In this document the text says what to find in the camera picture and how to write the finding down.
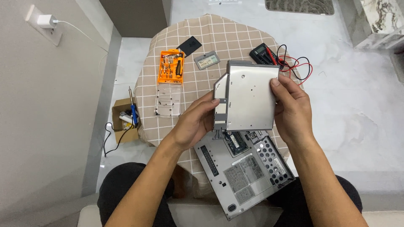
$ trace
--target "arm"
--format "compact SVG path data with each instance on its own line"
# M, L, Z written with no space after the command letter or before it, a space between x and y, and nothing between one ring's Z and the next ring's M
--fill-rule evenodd
M314 226L367 227L314 138L309 96L286 76L272 79L271 88L277 97L275 123L289 147Z
M153 225L157 208L180 155L213 129L212 109L219 104L219 100L212 99L213 92L209 92L184 112L119 202L105 227Z

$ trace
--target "hand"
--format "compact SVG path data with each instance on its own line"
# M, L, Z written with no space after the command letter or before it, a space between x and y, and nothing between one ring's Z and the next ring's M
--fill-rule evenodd
M213 99L213 91L195 100L180 116L178 123L167 135L181 152L193 147L207 132L213 130L213 109L219 99Z
M286 76L272 79L272 92L276 96L275 124L280 137L288 147L296 147L314 139L311 126L310 98Z

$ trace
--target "cardboard box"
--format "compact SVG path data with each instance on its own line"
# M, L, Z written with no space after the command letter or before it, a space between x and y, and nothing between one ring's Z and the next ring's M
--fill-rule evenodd
M123 130L122 126L122 121L119 116L121 112L125 112L126 110L130 109L130 98L127 99L119 99L115 101L114 106L112 107L112 123L114 125L115 129L115 139L116 143L119 142L119 139L121 136L126 132L126 130ZM125 135L121 139L121 143L129 142L139 139L139 136L137 134L137 128L129 129L128 132L125 133Z

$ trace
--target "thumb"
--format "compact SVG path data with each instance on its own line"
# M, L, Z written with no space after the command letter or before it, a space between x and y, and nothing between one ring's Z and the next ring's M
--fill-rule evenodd
M219 105L220 99L213 99L212 101L203 101L199 103L195 108L193 108L189 114L196 117L197 119L201 118L207 112L213 110L215 107Z
M278 99L282 101L284 107L290 107L295 103L295 99L292 97L289 91L279 82L279 80L273 78L270 84L272 92Z

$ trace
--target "person's right hand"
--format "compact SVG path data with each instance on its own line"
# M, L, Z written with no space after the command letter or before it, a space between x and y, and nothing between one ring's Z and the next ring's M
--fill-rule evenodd
M291 148L314 139L309 95L283 75L270 84L277 100L275 124L283 141Z

